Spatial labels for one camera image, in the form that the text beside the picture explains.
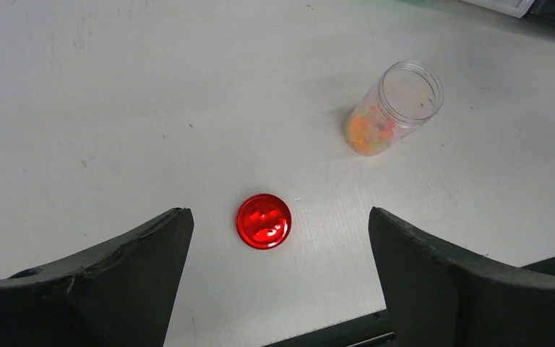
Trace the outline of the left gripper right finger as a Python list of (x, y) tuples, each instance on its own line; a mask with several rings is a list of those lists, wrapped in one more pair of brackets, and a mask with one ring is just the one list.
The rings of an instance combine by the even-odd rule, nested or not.
[(378, 207), (369, 238), (400, 346), (555, 346), (555, 257), (514, 267)]

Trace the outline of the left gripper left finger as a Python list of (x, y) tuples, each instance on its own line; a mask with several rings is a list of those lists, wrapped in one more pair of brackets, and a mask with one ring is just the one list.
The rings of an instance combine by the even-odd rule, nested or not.
[(162, 346), (193, 230), (191, 210), (173, 208), (0, 278), (0, 346)]

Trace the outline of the clear plastic jar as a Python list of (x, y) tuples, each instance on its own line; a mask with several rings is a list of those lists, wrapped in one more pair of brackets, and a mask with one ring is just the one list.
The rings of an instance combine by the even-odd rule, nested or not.
[(359, 155), (375, 156), (434, 117), (444, 101), (435, 72), (418, 61), (387, 69), (346, 118), (346, 143)]

